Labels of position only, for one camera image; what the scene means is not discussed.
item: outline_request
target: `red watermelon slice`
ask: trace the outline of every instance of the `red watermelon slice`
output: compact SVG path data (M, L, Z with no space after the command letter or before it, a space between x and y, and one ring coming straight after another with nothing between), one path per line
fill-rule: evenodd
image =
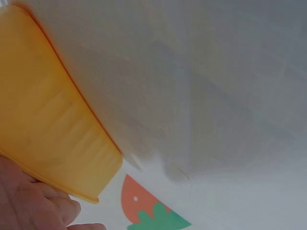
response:
M179 230L191 224L126 175L121 192L121 205L133 223L129 230Z

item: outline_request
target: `finger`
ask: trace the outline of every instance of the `finger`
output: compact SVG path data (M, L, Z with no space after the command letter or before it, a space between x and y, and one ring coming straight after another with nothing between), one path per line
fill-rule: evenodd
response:
M24 174L25 179L28 180L29 182L31 182L31 183L38 182L37 179L35 179L34 177L32 177L32 176L26 174L25 172L23 172L23 174Z
M79 202L65 198L51 198L50 201L55 205L62 216L65 226L71 224L81 211Z
M103 224L78 224L67 228L67 230L106 230Z
M46 197L47 199L51 199L51 198L66 198L66 199L70 199L69 195L67 195L65 192L62 192L56 188L53 188L51 186L49 186L48 184L45 183L33 183L33 185L39 189L44 197Z

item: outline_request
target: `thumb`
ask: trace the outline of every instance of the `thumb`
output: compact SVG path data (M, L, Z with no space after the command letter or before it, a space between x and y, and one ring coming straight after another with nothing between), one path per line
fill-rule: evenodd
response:
M67 227L67 230L106 230L103 224L77 224Z

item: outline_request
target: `yellow plastic object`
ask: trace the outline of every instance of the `yellow plastic object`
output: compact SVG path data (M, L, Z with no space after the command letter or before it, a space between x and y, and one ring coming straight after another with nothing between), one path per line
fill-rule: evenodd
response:
M44 33L16 6L0 8L0 151L92 203L122 164Z

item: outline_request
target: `yellow plastic scoop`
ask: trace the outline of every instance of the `yellow plastic scoop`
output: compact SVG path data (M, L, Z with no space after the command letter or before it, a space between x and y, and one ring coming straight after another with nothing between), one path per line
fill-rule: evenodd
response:
M92 203L122 156L26 11L0 8L0 152Z

